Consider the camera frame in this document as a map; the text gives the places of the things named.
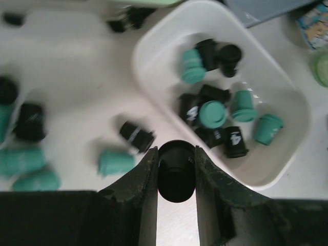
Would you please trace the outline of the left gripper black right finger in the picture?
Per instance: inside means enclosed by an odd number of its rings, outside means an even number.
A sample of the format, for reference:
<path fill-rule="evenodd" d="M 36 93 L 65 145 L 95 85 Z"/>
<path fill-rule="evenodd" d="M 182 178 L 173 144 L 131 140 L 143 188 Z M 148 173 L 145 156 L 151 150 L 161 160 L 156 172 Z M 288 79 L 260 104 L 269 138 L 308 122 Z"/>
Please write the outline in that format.
<path fill-rule="evenodd" d="M 195 149 L 200 245 L 327 245 L 327 201 L 272 199 Z"/>

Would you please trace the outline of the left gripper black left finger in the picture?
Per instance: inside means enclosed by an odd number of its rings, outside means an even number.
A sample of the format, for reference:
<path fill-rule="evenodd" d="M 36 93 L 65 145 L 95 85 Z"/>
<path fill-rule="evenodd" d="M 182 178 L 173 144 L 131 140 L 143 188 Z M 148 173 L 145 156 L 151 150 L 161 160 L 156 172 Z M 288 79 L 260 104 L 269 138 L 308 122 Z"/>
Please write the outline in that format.
<path fill-rule="evenodd" d="M 96 191 L 2 192 L 1 245 L 155 245 L 158 149 Z"/>

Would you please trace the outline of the black capsule lone front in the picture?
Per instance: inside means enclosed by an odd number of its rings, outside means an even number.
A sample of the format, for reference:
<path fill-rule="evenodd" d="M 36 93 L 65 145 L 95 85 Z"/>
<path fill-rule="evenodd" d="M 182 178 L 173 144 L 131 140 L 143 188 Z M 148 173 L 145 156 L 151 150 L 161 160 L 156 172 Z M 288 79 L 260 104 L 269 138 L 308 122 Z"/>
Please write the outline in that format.
<path fill-rule="evenodd" d="M 226 104 L 231 99 L 230 90 L 222 90 L 210 85 L 203 85 L 199 91 L 199 95 L 203 99 L 216 100 L 222 104 Z"/>

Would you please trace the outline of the white plastic storage basket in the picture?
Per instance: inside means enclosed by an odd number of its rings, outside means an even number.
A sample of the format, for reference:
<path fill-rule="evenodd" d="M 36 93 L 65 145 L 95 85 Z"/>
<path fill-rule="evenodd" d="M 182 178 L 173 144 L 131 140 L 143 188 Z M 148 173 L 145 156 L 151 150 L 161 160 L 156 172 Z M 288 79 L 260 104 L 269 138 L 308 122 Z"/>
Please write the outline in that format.
<path fill-rule="evenodd" d="M 171 11 L 135 46 L 134 76 L 172 129 L 183 139 L 205 147 L 178 116 L 177 99 L 200 88 L 181 81 L 181 54 L 207 38 L 236 44 L 243 51 L 243 58 L 235 77 L 225 78 L 214 70 L 206 75 L 205 82 L 221 89 L 249 91 L 258 116 L 278 116 L 283 128 L 265 146 L 254 140 L 256 120 L 239 123 L 249 150 L 247 156 L 229 159 L 222 148 L 206 152 L 214 164 L 243 185 L 255 191 L 265 190 L 282 177 L 306 139 L 311 126 L 310 106 L 305 95 L 227 7 L 216 1 L 188 1 Z"/>

